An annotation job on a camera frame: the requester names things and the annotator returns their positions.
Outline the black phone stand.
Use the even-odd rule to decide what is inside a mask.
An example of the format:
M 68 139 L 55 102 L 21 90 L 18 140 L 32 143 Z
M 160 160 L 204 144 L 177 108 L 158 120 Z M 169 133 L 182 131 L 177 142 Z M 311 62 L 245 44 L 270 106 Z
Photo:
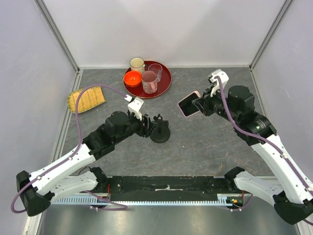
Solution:
M 155 139 L 151 139 L 155 143 L 165 143 L 169 140 L 171 132 L 169 129 L 169 121 L 164 120 L 158 125 L 157 135 Z

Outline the pink cased smartphone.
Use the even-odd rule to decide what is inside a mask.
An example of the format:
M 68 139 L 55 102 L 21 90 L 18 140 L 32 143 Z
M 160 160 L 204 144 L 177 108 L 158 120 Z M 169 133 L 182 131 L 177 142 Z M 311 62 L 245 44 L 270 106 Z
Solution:
M 194 92 L 197 91 L 193 91 L 178 102 L 178 107 L 186 118 L 199 112 L 199 110 L 192 104 L 192 101 L 194 100 Z

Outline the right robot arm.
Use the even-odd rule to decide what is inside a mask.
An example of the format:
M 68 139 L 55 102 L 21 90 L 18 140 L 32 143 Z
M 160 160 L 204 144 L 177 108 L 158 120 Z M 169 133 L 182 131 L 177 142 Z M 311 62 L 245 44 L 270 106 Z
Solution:
M 313 184 L 296 166 L 271 122 L 255 111 L 254 95 L 245 86 L 232 86 L 228 96 L 206 89 L 191 103 L 205 116 L 217 114 L 235 124 L 235 132 L 265 161 L 280 185 L 275 186 L 254 177 L 241 167 L 225 174 L 224 187 L 234 193 L 243 190 L 272 205 L 287 223 L 307 221 L 313 213 Z

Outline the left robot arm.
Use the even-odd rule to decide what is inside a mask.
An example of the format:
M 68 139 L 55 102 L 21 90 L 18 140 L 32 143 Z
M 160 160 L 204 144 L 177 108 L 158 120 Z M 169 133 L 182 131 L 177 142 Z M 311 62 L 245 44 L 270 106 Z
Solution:
M 101 168 L 94 167 L 75 177 L 70 175 L 113 152 L 117 144 L 134 134 L 156 142 L 154 134 L 168 127 L 168 121 L 161 115 L 138 118 L 134 112 L 116 111 L 58 160 L 31 173 L 25 170 L 19 172 L 16 176 L 18 193 L 13 200 L 20 198 L 24 206 L 21 212 L 36 216 L 61 198 L 82 191 L 103 192 L 108 180 Z

